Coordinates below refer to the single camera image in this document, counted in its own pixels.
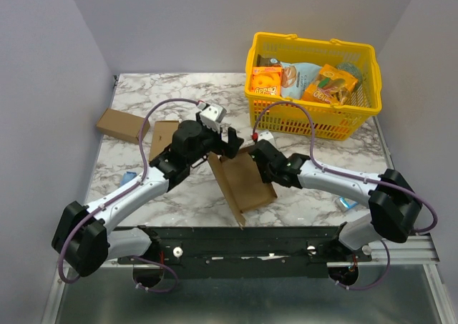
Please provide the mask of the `cardboard box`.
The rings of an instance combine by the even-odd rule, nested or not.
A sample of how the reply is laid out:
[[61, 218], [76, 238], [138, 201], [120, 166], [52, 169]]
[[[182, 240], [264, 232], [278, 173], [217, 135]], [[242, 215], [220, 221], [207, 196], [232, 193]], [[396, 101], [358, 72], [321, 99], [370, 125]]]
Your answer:
[[144, 120], [143, 117], [107, 108], [96, 128], [109, 137], [139, 144], [140, 138], [144, 138], [150, 129], [150, 123]]
[[278, 197], [272, 184], [262, 181], [257, 164], [249, 154], [250, 148], [240, 149], [232, 159], [213, 152], [208, 157], [219, 188], [241, 229], [246, 224], [244, 213], [269, 205]]
[[165, 148], [171, 143], [172, 136], [179, 126], [179, 122], [156, 121], [153, 127], [152, 141], [148, 161], [151, 162], [156, 156], [162, 153]]

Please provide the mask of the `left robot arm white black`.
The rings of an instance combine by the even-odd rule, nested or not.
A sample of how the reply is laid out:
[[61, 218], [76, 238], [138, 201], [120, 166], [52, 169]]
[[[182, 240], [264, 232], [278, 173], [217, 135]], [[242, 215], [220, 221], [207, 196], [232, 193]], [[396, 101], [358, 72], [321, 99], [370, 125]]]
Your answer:
[[156, 156], [147, 169], [114, 192], [87, 205], [68, 204], [52, 240], [59, 253], [58, 266], [70, 264], [77, 274], [86, 277], [106, 260], [136, 256], [143, 263], [158, 256], [158, 245], [140, 228], [117, 231], [126, 217], [178, 186], [191, 168], [209, 153], [234, 158], [243, 138], [232, 127], [228, 140], [221, 132], [199, 121], [185, 120], [178, 125], [171, 143]]

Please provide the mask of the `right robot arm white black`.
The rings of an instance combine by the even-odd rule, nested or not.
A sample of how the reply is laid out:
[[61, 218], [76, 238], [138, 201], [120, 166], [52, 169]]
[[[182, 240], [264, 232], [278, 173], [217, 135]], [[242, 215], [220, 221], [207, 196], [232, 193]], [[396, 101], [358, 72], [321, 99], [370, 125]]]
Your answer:
[[396, 170], [387, 169], [381, 175], [342, 168], [331, 172], [308, 155], [286, 157], [265, 139], [256, 142], [248, 153], [264, 183], [329, 192], [369, 208], [369, 214], [342, 224], [330, 241], [329, 252], [336, 260], [347, 260], [364, 245], [383, 238], [404, 243], [413, 232], [422, 204]]

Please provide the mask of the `folded cardboard box upright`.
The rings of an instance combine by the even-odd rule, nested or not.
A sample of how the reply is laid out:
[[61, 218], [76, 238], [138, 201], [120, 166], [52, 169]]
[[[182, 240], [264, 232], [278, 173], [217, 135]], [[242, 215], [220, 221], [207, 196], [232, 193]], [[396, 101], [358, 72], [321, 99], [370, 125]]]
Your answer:
[[165, 148], [171, 143], [172, 136], [179, 126], [179, 122], [156, 121], [153, 127], [152, 141], [148, 161], [151, 162], [156, 156], [162, 153]]

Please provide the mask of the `orange Daddy snack box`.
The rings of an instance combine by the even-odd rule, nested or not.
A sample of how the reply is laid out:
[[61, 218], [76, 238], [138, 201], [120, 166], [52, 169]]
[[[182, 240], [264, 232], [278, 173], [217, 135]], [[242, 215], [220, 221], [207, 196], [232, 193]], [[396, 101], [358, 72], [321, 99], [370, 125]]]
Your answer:
[[282, 67], [253, 67], [250, 90], [256, 94], [279, 96], [281, 94]]

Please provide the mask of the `blue box right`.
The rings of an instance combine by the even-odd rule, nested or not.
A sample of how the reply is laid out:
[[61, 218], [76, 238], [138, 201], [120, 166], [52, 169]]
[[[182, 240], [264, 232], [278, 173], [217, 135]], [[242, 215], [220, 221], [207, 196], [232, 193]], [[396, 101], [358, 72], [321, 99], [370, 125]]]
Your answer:
[[337, 206], [344, 212], [353, 209], [355, 206], [358, 205], [357, 202], [354, 202], [353, 200], [346, 199], [344, 197], [339, 197], [336, 200]]

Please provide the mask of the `blue box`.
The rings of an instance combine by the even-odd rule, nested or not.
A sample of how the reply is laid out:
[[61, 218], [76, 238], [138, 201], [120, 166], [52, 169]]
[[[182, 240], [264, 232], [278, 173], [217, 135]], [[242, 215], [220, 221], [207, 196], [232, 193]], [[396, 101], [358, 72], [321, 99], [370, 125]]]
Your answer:
[[344, 197], [339, 197], [336, 200], [337, 206], [344, 212], [353, 209], [355, 206], [358, 205], [357, 202], [354, 202], [353, 200], [346, 199]]
[[136, 178], [136, 172], [125, 172], [120, 180], [120, 187]]

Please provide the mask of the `blue box left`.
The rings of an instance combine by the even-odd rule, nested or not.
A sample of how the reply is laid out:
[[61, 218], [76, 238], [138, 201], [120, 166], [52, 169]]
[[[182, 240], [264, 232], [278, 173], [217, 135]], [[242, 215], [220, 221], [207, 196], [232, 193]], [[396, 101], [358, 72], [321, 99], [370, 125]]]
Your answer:
[[125, 172], [120, 180], [120, 187], [136, 178], [136, 172]]

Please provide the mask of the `light blue snack bag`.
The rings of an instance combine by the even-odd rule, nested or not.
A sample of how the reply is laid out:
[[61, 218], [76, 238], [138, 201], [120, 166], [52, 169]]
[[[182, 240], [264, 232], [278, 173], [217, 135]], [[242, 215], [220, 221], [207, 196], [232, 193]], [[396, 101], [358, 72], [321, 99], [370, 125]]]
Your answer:
[[322, 66], [308, 63], [280, 62], [281, 96], [300, 100], [308, 85], [317, 77]]

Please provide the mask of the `dark brown snack packet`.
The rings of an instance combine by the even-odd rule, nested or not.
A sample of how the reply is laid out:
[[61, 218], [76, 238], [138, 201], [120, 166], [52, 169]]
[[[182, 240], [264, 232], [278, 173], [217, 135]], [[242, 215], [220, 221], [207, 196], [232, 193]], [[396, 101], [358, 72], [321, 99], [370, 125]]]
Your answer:
[[258, 55], [256, 59], [256, 66], [257, 67], [281, 67], [281, 63], [273, 57], [263, 57], [262, 55]]

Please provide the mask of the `orange snack bag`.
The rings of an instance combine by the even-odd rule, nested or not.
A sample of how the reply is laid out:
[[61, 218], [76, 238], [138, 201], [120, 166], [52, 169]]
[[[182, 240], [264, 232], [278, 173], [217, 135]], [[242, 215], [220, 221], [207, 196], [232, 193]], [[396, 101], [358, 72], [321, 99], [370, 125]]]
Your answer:
[[325, 64], [306, 88], [302, 100], [330, 105], [344, 105], [358, 84], [348, 72]]

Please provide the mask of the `yellow plastic shopping basket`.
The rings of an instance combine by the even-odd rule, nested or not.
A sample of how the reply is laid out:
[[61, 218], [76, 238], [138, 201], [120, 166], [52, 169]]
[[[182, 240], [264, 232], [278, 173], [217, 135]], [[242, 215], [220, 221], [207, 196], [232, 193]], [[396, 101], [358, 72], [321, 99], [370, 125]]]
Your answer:
[[382, 109], [369, 44], [258, 32], [245, 72], [250, 123], [258, 129], [345, 140]]

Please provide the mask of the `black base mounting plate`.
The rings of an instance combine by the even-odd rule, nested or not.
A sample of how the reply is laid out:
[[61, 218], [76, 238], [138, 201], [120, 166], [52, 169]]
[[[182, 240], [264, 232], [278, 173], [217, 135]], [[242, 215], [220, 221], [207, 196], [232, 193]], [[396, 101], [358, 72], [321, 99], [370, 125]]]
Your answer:
[[338, 226], [140, 226], [152, 245], [144, 259], [163, 261], [181, 279], [327, 278], [332, 267], [369, 262], [337, 241]]

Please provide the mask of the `green scouring pad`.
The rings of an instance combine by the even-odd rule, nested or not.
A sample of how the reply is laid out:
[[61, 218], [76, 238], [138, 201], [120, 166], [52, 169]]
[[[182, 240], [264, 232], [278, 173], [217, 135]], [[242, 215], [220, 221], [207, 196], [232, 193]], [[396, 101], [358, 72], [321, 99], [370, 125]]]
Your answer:
[[341, 62], [336, 65], [336, 68], [345, 72], [348, 72], [353, 77], [358, 80], [358, 84], [362, 84], [363, 82], [363, 74], [362, 71], [353, 63], [351, 62]]

